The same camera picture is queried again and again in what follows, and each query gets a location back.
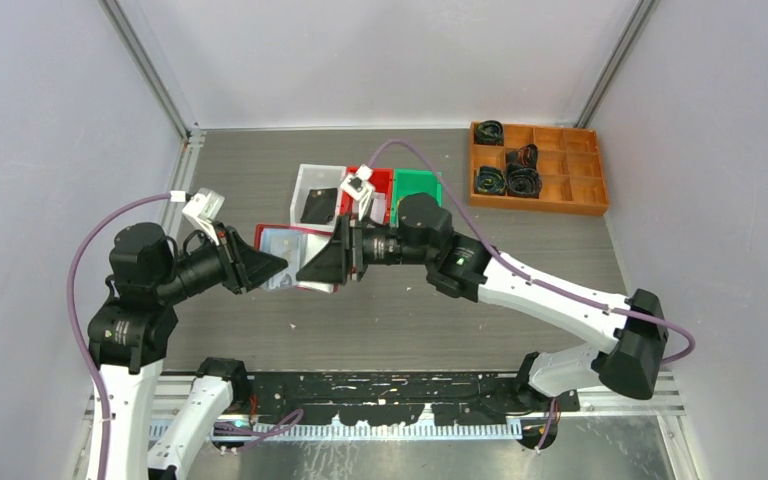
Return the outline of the red leather card holder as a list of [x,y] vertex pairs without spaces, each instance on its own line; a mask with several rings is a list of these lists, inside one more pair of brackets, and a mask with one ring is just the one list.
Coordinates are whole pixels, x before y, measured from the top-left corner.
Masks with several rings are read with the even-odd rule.
[[302,266],[318,254],[327,244],[330,234],[291,225],[258,224],[255,247],[287,261],[288,266],[273,275],[261,289],[267,292],[298,288],[332,294],[336,284],[299,281],[296,274]]

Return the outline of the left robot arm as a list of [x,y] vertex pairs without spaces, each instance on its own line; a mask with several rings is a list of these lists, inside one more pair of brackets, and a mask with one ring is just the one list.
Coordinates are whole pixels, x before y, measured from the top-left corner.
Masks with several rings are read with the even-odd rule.
[[232,227],[204,233],[192,252],[178,253],[155,223],[120,231],[109,255],[109,295],[88,325],[92,364],[104,383],[94,418],[91,460],[105,479],[184,479],[220,415],[245,409],[252,397],[241,360],[205,359],[184,406],[155,443],[149,441],[155,391],[178,323],[175,306],[220,285],[250,292],[288,263],[248,245]]

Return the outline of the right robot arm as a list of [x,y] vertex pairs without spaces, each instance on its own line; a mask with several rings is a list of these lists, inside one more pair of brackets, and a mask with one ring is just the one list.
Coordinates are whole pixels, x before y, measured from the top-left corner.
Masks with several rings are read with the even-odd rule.
[[422,265],[439,293],[525,313],[582,340],[576,348],[524,358],[514,387],[525,409],[537,411],[553,397],[595,386],[652,398],[668,339],[665,327],[650,321],[662,313],[656,295],[638,290],[627,298],[535,270],[456,232],[450,211],[424,193],[403,199],[398,217],[396,226],[386,227],[341,216],[297,280],[344,285],[372,265]]

